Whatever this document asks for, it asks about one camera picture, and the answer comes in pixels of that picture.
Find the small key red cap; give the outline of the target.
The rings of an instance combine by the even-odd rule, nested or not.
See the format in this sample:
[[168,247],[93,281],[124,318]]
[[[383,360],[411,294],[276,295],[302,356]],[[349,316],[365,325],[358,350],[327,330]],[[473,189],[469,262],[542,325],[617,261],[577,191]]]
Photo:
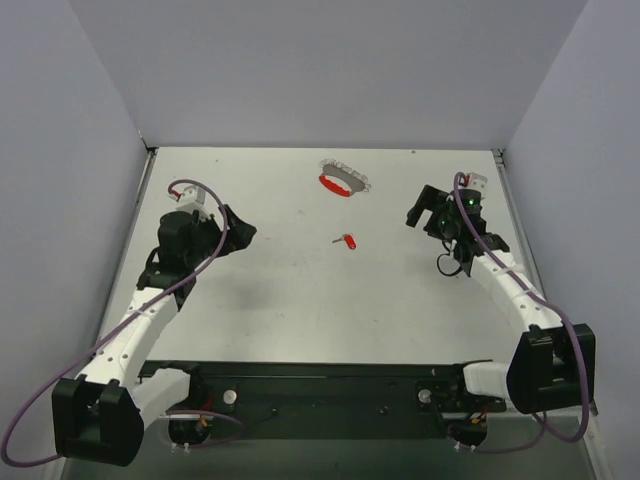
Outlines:
[[357,248],[355,237],[351,233],[345,233],[341,235],[339,238],[332,241],[332,244],[338,244],[338,243],[345,244],[349,250],[355,250]]

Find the metal key holder red handle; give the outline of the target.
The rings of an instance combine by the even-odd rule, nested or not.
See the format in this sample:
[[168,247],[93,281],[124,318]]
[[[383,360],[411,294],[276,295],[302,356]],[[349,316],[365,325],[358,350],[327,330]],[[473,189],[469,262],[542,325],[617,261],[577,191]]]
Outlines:
[[368,177],[335,159],[324,159],[320,163],[320,184],[331,193],[350,198],[359,193],[368,193],[371,184]]

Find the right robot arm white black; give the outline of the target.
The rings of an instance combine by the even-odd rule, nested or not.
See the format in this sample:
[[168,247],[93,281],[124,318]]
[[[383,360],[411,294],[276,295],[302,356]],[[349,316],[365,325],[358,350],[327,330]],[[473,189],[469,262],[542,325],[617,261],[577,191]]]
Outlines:
[[481,194],[461,188],[446,192],[425,186],[409,210],[414,227],[438,240],[459,272],[479,284],[519,335],[507,364],[473,362],[463,368],[473,395],[509,400],[524,414],[589,407],[594,394],[595,334],[585,324],[566,323],[542,298],[507,243],[486,229]]

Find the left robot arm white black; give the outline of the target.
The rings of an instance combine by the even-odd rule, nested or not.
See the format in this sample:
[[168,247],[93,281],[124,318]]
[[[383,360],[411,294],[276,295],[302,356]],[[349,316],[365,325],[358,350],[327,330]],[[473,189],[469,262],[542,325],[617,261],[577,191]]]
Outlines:
[[146,260],[129,308],[99,343],[95,356],[52,392],[55,448],[66,458],[129,465],[145,430],[178,406],[183,411],[211,404],[195,369],[159,368],[139,374],[165,327],[182,310],[206,262],[246,249],[257,233],[229,206],[224,223],[196,207],[159,220],[158,244]]

